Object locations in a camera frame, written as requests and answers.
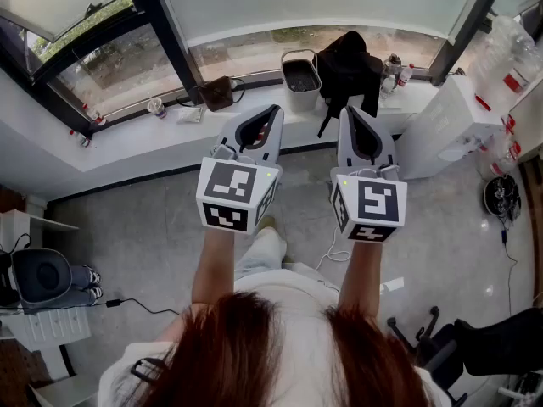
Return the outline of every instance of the gray floor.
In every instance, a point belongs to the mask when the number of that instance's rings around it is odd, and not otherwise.
[[[327,201],[326,180],[335,151],[280,157],[284,169],[271,211],[288,241],[293,259],[316,266],[331,244],[336,226]],[[159,178],[76,198],[56,206],[53,219],[79,226],[59,249],[72,264],[100,271],[105,298],[134,297],[151,309],[181,309],[204,238],[194,202],[198,172]],[[429,322],[428,310],[441,310],[438,329],[455,318],[485,326],[509,315],[507,275],[511,261],[501,244],[501,224],[480,203],[482,181],[466,158],[434,178],[410,181],[406,226],[387,241],[382,265],[380,321],[395,315],[413,340]],[[531,304],[533,247],[523,188],[523,212],[509,231],[512,311]],[[239,258],[250,237],[236,241]],[[350,249],[339,238],[334,249]],[[325,259],[321,273],[341,284],[347,263]],[[67,346],[76,372],[98,378],[119,359],[128,343],[151,341],[171,321],[149,315],[134,303],[88,310],[92,337]],[[451,390],[472,392],[483,377],[464,376]],[[493,377],[467,405],[494,405],[501,377]]]

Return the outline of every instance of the office chair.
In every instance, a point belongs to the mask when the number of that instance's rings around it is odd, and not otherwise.
[[[439,309],[430,310],[432,322],[428,329],[417,333],[419,341],[413,347],[396,325],[395,318],[388,326],[415,356],[415,363],[426,369],[435,383],[451,399],[453,407],[464,404],[467,395],[452,398],[448,392],[460,378],[463,367],[472,376],[498,374],[522,375],[543,367],[543,313],[541,309],[524,310],[492,326],[476,329],[466,321],[447,324],[434,336]]]

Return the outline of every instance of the black backpack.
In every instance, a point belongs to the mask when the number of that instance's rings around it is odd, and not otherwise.
[[[322,81],[321,96],[328,105],[319,137],[330,118],[339,119],[339,112],[347,105],[349,97],[364,95],[361,109],[373,117],[377,116],[383,61],[370,56],[358,32],[345,33],[319,52],[316,59]]]

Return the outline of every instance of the white bin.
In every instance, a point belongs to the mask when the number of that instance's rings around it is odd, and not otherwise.
[[[315,108],[322,82],[313,63],[307,59],[294,59],[283,62],[287,54],[311,51],[309,48],[287,51],[281,56],[281,73],[288,107],[295,113],[311,111]]]

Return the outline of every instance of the black and white square marker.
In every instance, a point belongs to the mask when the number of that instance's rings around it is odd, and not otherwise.
[[[259,202],[258,206],[256,207],[256,221],[255,226],[258,225],[258,222],[262,218],[262,215],[266,212],[270,204],[273,202],[273,195],[275,194],[275,184],[277,180],[273,180],[273,183],[271,184],[271,187],[268,188],[268,191],[264,195],[263,199]]]
[[[358,181],[358,217],[398,221],[396,185],[380,181]]]
[[[255,168],[217,162],[211,171],[204,195],[248,204],[255,177]]]
[[[352,232],[349,234],[349,239],[382,243],[390,237],[395,230],[395,227],[388,226],[355,225]]]
[[[339,185],[336,185],[333,191],[332,206],[333,212],[336,214],[336,219],[338,219],[339,230],[343,232],[347,223],[349,223],[349,215],[347,214],[347,207],[339,190]]]
[[[205,220],[209,226],[218,226],[234,231],[247,231],[248,213],[244,209],[221,207],[203,202]]]

